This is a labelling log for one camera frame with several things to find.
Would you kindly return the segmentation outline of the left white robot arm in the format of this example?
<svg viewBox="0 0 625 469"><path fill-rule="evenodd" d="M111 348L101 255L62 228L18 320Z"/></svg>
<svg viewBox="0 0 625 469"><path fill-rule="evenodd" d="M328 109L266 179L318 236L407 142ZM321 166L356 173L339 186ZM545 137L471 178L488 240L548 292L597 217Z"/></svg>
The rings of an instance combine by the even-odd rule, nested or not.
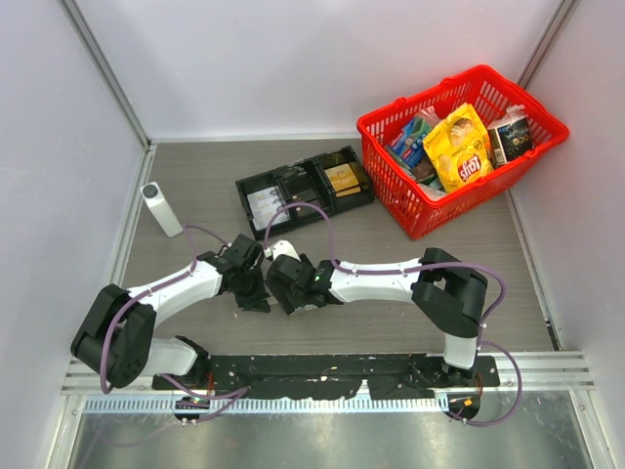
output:
<svg viewBox="0 0 625 469"><path fill-rule="evenodd" d="M142 376L159 389L197 389L211 371L210 355L184 336L155 337L158 325L182 310L224 293L242 311L270 311L261 264L264 250L240 234L219 251L196 256L155 282L124 289L114 283L97 294L74 336L71 354L95 371L108 394Z"/></svg>

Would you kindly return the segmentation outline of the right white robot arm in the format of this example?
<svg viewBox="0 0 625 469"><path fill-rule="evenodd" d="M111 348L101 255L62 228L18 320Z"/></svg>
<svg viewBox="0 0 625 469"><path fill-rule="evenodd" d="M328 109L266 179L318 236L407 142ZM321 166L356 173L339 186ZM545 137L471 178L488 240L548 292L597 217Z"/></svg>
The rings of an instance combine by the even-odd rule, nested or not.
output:
<svg viewBox="0 0 625 469"><path fill-rule="evenodd" d="M314 265L280 241L266 256L266 286L286 314L369 300L410 303L443 333L444 380L461 386L475 376L488 280L446 251L428 248L422 257L396 264L323 260Z"/></svg>

